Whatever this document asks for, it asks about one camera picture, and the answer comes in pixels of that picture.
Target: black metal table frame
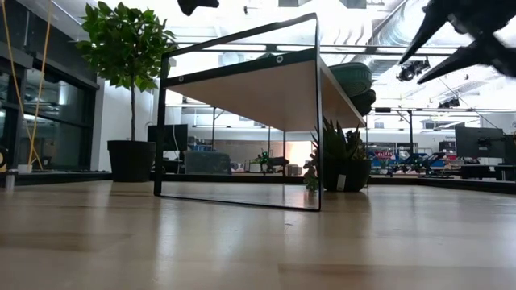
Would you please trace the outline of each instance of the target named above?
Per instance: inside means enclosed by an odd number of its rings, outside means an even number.
[[[288,54],[281,55],[281,61],[276,57],[269,57],[261,60],[251,60],[242,64],[233,64],[226,67],[209,69],[202,72],[190,73],[184,76],[171,77],[169,76],[169,59],[174,56],[179,56],[186,54],[188,52],[198,52],[205,48],[213,47],[214,45],[219,44],[227,44],[239,39],[244,39],[250,36],[263,34],[265,32],[275,31],[282,28],[291,27],[293,25],[297,25],[299,23],[304,23],[310,20],[315,20],[315,37],[314,37],[314,47],[311,49],[306,49],[300,52],[291,52],[289,54],[296,54],[299,56],[304,56],[300,60],[294,57],[288,57]],[[162,183],[163,183],[163,143],[164,143],[164,119],[165,119],[165,98],[166,98],[166,90],[167,88],[174,86],[185,84],[189,82],[195,81],[204,81],[208,79],[214,79],[222,76],[229,76],[237,73],[245,73],[251,72],[258,69],[264,68],[273,68],[282,65],[293,64],[296,62],[304,62],[308,60],[313,60],[315,63],[314,66],[314,75],[315,75],[315,103],[316,103],[316,129],[317,129],[317,138],[318,138],[318,147],[323,147],[323,111],[322,111],[322,96],[321,96],[321,77],[320,77],[320,62],[322,61],[320,56],[320,41],[319,41],[319,21],[317,15],[315,13],[305,14],[303,16],[297,17],[295,19],[290,19],[280,23],[270,23],[261,27],[252,28],[247,31],[237,32],[232,35],[223,36],[221,38],[213,39],[210,41],[206,41],[204,43],[198,43],[186,48],[181,48],[172,52],[166,52],[161,56],[161,71],[160,71],[160,91],[158,98],[158,123],[157,123],[157,142],[156,142],[156,166],[155,166],[155,178],[154,178],[154,195],[157,197],[171,197],[171,196],[163,196],[161,195]],[[218,74],[213,74],[212,71],[218,69]],[[210,201],[210,202],[223,202],[230,204],[238,204],[238,205],[253,205],[253,206],[264,206],[269,208],[279,208],[279,209],[295,209],[295,210],[307,210],[307,211],[320,211],[321,210],[321,193],[323,192],[323,150],[321,150],[318,154],[319,160],[319,171],[318,171],[318,207],[317,209],[309,209],[309,208],[297,208],[291,206],[284,205],[265,205],[265,204],[255,204],[249,202],[240,202],[240,201],[216,201],[216,200],[208,200],[201,198],[191,198],[191,197],[171,197],[177,199],[186,199],[186,200],[195,200],[195,201]]]

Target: computer monitor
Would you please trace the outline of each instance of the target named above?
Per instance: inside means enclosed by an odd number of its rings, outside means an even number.
[[[459,157],[506,157],[506,141],[502,129],[456,127],[455,138]]]
[[[157,142],[157,139],[158,126],[149,126],[147,141]],[[188,125],[165,125],[163,141],[163,151],[186,151],[188,149]]]

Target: exposed ductwork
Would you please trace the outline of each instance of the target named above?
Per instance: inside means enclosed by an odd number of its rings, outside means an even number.
[[[377,46],[407,46],[410,44],[424,13],[423,7],[428,0],[404,0],[393,11],[393,13],[381,23],[372,33],[368,45]],[[426,46],[449,46],[456,47],[471,42],[466,35],[457,35],[451,25],[445,26]],[[397,60],[382,60],[371,56],[355,56],[353,62],[361,62],[369,66],[373,78],[379,77],[382,73],[396,65]]]
[[[300,7],[312,0],[278,0],[278,7]],[[367,0],[339,0],[348,9],[365,9]]]

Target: green leaves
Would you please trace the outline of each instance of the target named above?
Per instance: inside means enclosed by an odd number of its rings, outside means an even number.
[[[119,16],[119,17],[123,17],[127,14],[127,7],[125,7],[123,5],[122,2],[120,2],[116,8],[114,9],[114,12]]]
[[[363,159],[364,151],[361,147],[362,140],[360,139],[360,132],[358,127],[355,131],[349,131],[344,134],[342,127],[337,122],[336,128],[332,121],[323,118],[324,127],[322,129],[322,140],[324,157],[345,162],[351,159]],[[318,142],[315,136],[313,139],[318,148]]]
[[[98,8],[86,5],[82,28],[89,41],[77,43],[85,60],[111,85],[141,91],[154,89],[153,78],[160,74],[160,59],[177,49],[175,35],[164,31],[155,11],[141,11],[119,3],[113,10],[104,2]],[[135,84],[131,84],[131,75]]]
[[[98,8],[104,15],[110,15],[111,13],[113,13],[112,9],[102,1],[98,2]]]

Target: black plant pot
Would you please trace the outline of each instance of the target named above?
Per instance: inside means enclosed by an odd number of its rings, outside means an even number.
[[[156,156],[153,142],[113,140],[107,141],[111,171],[115,182],[145,182],[151,177]]]
[[[345,192],[359,192],[368,182],[371,173],[371,160],[351,160],[345,163],[324,159],[323,185],[327,191],[337,189],[339,175],[346,176]]]

